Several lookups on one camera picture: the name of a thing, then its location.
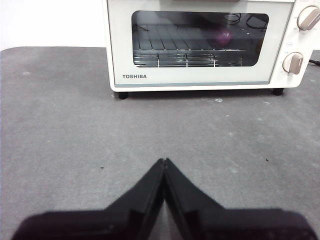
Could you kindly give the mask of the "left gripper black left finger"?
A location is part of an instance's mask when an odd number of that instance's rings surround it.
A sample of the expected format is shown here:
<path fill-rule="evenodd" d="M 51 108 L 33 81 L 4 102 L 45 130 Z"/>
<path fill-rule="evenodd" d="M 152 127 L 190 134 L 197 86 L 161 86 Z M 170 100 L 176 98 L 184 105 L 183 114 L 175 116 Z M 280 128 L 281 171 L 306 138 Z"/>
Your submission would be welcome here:
<path fill-rule="evenodd" d="M 146 240 L 162 207 L 165 161 L 159 159 L 105 209 L 49 211 L 27 217 L 14 240 Z"/>

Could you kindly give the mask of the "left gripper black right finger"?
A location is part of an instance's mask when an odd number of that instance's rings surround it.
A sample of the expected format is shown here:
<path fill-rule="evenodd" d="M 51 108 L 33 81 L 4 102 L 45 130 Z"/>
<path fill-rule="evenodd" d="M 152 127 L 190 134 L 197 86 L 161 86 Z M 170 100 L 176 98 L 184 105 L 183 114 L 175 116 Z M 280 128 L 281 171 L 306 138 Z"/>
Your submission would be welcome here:
<path fill-rule="evenodd" d="M 165 200 L 187 240 L 313 240 L 315 231 L 300 213 L 280 208 L 228 209 L 197 188 L 164 160 Z"/>

